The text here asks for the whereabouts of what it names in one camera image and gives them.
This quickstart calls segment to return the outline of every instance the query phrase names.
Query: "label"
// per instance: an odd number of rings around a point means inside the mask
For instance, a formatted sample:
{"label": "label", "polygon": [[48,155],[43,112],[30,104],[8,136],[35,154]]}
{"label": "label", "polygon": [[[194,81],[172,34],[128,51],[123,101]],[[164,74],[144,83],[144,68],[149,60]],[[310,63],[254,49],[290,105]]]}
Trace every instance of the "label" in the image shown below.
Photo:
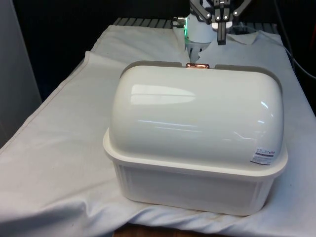
{"label": "label", "polygon": [[254,162],[257,164],[270,165],[274,159],[275,159],[275,151],[258,147],[257,150],[255,151],[255,154],[252,157],[251,162]]}

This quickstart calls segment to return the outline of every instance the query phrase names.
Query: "bread box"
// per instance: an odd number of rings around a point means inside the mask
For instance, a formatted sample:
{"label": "bread box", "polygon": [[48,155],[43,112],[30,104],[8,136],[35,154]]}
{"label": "bread box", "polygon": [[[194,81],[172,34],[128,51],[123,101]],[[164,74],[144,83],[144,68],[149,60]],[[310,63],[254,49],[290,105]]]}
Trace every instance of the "bread box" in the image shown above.
{"label": "bread box", "polygon": [[284,170],[278,79],[254,67],[137,62],[103,145],[131,200],[250,215]]}

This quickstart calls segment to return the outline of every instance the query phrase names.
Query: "white tablecloth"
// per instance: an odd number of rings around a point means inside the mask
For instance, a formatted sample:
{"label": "white tablecloth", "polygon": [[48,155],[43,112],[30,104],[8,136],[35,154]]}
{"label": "white tablecloth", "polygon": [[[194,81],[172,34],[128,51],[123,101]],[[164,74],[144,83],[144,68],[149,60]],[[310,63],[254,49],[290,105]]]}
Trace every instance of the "white tablecloth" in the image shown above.
{"label": "white tablecloth", "polygon": [[315,236],[316,120],[282,47],[262,36],[252,45],[214,42],[199,60],[265,67],[282,83],[288,166],[264,208],[248,217],[121,195],[102,139],[119,76],[138,60],[189,61],[172,30],[111,26],[0,150],[1,235],[98,236],[131,222],[234,236]]}

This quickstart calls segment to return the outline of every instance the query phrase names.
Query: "white lid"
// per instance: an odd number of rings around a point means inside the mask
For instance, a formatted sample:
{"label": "white lid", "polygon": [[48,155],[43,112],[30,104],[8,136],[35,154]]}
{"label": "white lid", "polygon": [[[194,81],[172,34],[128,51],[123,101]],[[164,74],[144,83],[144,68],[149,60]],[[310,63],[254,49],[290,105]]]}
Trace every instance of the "white lid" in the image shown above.
{"label": "white lid", "polygon": [[[125,161],[254,176],[279,172],[287,161],[279,156],[281,89],[271,76],[258,72],[132,67],[121,76],[105,140],[106,151]],[[262,158],[273,154],[271,165],[251,162],[257,162],[260,149]]]}

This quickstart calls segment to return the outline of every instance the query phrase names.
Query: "white wall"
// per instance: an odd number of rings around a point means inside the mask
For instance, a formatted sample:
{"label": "white wall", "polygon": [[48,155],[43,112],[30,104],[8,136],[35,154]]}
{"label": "white wall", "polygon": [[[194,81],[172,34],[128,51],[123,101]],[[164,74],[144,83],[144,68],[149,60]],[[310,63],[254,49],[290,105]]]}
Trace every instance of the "white wall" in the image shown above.
{"label": "white wall", "polygon": [[0,147],[40,105],[11,0],[0,0]]}

